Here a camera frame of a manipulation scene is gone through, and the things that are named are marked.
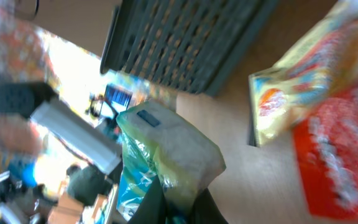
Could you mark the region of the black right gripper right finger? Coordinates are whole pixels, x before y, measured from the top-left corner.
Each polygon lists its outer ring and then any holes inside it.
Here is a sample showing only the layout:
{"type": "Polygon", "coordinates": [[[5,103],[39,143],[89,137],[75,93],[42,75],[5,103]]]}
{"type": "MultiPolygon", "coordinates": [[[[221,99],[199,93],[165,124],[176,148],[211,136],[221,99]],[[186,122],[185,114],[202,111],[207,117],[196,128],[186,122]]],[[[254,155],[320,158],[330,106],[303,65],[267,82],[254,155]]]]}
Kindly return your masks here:
{"type": "Polygon", "coordinates": [[[208,189],[195,200],[188,217],[189,224],[228,224],[208,189]]]}

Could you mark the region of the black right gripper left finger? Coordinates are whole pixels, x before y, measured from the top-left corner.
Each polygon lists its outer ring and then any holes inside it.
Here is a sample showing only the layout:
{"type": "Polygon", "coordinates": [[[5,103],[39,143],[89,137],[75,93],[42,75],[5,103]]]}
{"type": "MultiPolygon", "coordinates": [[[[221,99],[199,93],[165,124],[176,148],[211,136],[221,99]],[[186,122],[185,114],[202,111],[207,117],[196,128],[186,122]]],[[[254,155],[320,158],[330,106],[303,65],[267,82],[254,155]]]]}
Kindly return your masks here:
{"type": "Polygon", "coordinates": [[[128,224],[165,224],[166,201],[158,177],[154,178],[142,203],[128,224]]]}

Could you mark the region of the red Hacks candy bag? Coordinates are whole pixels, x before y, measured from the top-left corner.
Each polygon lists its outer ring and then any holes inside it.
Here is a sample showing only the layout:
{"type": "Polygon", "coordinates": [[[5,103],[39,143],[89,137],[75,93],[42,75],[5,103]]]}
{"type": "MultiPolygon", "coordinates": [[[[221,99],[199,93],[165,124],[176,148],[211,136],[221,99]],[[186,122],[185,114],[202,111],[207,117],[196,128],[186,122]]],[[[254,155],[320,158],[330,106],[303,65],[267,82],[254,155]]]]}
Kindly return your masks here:
{"type": "Polygon", "coordinates": [[[310,213],[358,219],[358,86],[326,99],[293,138],[310,213]]]}

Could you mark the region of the teal tissue pack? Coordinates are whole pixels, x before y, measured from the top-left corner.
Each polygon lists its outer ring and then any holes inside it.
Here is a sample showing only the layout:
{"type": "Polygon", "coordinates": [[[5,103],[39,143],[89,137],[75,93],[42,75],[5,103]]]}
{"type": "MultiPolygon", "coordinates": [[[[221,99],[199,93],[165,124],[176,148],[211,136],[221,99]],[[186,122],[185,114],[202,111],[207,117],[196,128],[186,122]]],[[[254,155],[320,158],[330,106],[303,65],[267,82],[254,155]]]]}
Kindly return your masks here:
{"type": "Polygon", "coordinates": [[[129,221],[152,182],[180,220],[208,185],[225,169],[220,148],[176,112],[146,101],[120,113],[123,170],[117,210],[129,221]]]}

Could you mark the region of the white barcode scanner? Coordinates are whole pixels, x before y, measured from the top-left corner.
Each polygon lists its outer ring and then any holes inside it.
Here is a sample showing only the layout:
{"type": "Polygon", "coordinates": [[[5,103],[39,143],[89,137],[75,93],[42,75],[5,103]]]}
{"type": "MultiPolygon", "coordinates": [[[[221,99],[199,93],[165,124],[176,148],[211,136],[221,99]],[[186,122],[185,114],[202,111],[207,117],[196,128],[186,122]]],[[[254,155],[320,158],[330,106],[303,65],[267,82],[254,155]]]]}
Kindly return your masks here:
{"type": "Polygon", "coordinates": [[[122,161],[120,145],[92,127],[58,98],[44,101],[30,117],[71,144],[105,174],[110,174],[122,161]]]}

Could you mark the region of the yellow snack bag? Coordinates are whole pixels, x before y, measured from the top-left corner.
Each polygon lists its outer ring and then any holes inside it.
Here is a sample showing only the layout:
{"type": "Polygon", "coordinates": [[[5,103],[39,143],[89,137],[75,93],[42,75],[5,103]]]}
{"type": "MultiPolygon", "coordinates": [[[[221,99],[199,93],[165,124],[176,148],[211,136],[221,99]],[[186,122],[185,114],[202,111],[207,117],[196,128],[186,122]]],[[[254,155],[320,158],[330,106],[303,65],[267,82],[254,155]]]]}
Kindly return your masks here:
{"type": "Polygon", "coordinates": [[[358,0],[338,1],[279,61],[249,77],[250,145],[267,144],[356,82],[358,0]]]}

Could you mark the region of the grey plastic basket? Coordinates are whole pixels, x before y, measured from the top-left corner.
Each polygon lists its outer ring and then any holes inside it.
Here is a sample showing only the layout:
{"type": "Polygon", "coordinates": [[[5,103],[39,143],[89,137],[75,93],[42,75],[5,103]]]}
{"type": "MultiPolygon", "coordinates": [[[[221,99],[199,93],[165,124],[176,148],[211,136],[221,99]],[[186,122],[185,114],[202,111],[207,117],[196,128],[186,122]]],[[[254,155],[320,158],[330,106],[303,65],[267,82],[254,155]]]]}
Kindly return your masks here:
{"type": "Polygon", "coordinates": [[[123,0],[113,12],[100,72],[122,71],[215,96],[276,0],[123,0]]]}

